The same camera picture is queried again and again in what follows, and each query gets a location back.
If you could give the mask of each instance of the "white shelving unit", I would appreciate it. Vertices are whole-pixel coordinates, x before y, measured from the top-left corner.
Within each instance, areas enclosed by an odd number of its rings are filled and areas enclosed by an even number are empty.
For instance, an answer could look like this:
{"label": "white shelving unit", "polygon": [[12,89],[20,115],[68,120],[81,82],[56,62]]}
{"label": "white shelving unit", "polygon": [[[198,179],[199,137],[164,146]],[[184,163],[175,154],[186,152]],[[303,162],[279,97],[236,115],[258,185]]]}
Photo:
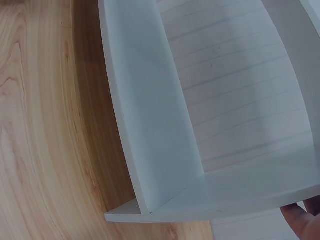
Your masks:
{"label": "white shelving unit", "polygon": [[136,194],[106,220],[222,219],[319,195],[320,19],[313,3],[168,1],[99,0]]}

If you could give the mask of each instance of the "shelf side panel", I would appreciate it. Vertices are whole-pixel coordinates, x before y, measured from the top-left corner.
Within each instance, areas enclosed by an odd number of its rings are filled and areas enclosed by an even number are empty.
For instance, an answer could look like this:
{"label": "shelf side panel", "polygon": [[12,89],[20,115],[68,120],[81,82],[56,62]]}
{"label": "shelf side panel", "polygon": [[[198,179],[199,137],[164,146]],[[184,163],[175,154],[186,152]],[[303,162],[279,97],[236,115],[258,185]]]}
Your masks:
{"label": "shelf side panel", "polygon": [[314,144],[320,144],[319,16],[307,0],[262,0],[290,57],[308,112]]}
{"label": "shelf side panel", "polygon": [[204,173],[156,1],[100,0],[115,116],[141,212]]}

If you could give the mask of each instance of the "wood grain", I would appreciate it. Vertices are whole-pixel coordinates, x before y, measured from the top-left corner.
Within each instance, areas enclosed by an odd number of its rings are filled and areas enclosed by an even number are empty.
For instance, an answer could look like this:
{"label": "wood grain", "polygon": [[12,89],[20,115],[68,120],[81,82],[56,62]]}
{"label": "wood grain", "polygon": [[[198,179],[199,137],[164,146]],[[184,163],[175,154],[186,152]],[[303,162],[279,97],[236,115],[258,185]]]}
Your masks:
{"label": "wood grain", "polygon": [[97,1],[0,0],[0,239],[213,238],[209,222],[105,222],[134,197]]}

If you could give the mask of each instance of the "shelf panel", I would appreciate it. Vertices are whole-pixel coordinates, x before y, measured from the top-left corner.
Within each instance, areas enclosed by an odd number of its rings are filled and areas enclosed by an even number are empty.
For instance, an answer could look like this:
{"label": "shelf panel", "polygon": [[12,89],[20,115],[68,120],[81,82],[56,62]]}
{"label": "shelf panel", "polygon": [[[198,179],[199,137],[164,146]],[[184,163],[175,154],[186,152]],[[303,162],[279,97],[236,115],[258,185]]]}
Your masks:
{"label": "shelf panel", "polygon": [[287,147],[207,173],[151,214],[140,214],[131,202],[105,217],[133,223],[204,221],[300,202],[320,192],[319,154],[313,145]]}
{"label": "shelf panel", "polygon": [[142,213],[204,173],[177,69],[153,0],[100,0],[114,112]]}

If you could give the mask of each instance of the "white laminate surface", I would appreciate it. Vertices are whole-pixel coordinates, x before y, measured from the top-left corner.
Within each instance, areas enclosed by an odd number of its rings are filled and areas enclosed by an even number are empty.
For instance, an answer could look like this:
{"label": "white laminate surface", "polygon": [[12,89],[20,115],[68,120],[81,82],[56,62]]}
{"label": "white laminate surface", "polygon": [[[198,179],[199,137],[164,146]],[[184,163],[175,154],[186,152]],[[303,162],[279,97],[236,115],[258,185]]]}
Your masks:
{"label": "white laminate surface", "polygon": [[312,141],[261,0],[162,0],[159,9],[206,172]]}

